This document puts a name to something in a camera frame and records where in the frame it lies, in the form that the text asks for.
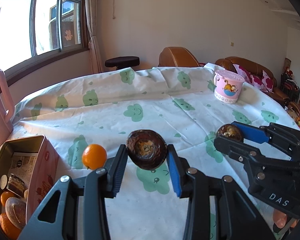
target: black stool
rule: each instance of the black stool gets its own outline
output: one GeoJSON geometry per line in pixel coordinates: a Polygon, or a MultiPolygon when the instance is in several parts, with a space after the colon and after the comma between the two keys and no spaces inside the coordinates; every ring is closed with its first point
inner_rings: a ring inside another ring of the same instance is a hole
{"type": "Polygon", "coordinates": [[[126,67],[135,67],[139,65],[139,57],[114,57],[106,60],[105,62],[106,67],[117,67],[117,70],[126,67]]]}

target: dark brown chestnut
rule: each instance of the dark brown chestnut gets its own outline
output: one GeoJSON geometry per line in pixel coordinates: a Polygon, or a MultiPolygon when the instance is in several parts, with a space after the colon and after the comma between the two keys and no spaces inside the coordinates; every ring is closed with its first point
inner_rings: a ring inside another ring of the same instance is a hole
{"type": "Polygon", "coordinates": [[[216,134],[217,137],[228,137],[237,141],[243,142],[243,134],[238,127],[233,124],[225,124],[219,128],[216,134]]]}
{"type": "Polygon", "coordinates": [[[149,171],[158,168],[168,153],[165,141],[152,130],[136,130],[130,133],[127,149],[135,165],[149,171]]]}

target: tangerine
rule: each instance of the tangerine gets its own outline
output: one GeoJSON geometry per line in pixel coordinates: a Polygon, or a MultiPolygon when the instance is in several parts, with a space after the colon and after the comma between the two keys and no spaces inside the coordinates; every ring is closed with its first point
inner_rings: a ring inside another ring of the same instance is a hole
{"type": "Polygon", "coordinates": [[[82,154],[82,163],[88,169],[101,168],[107,160],[106,150],[98,144],[90,144],[82,154]]]}
{"type": "Polygon", "coordinates": [[[19,228],[16,228],[11,221],[9,220],[6,213],[0,214],[0,225],[2,231],[7,235],[11,240],[17,240],[18,236],[21,233],[19,228]]]}
{"type": "Polygon", "coordinates": [[[4,206],[4,207],[6,206],[6,201],[7,201],[8,198],[15,197],[15,196],[16,195],[11,191],[2,192],[2,194],[0,196],[0,201],[1,201],[2,206],[4,206]]]}

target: curtain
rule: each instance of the curtain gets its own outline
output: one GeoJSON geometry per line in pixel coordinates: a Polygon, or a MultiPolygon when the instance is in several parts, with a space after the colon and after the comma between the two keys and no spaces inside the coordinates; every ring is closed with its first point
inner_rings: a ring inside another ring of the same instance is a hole
{"type": "Polygon", "coordinates": [[[90,34],[90,67],[91,73],[97,74],[104,72],[101,62],[100,49],[97,41],[97,0],[85,0],[87,26],[90,34]]]}

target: wall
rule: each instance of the wall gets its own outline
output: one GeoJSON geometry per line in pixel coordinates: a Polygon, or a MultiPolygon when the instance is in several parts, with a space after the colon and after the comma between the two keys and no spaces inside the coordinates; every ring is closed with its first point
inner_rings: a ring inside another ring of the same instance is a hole
{"type": "Polygon", "coordinates": [[[199,62],[245,57],[280,77],[287,25],[259,0],[115,0],[115,19],[113,0],[97,7],[103,62],[139,56],[140,67],[149,68],[164,47],[183,46],[199,62]]]}
{"type": "Polygon", "coordinates": [[[84,51],[46,65],[9,87],[15,105],[25,96],[72,78],[91,74],[89,51],[84,51]]]}
{"type": "Polygon", "coordinates": [[[288,27],[287,58],[291,60],[290,70],[300,88],[300,31],[290,27],[288,27]]]}

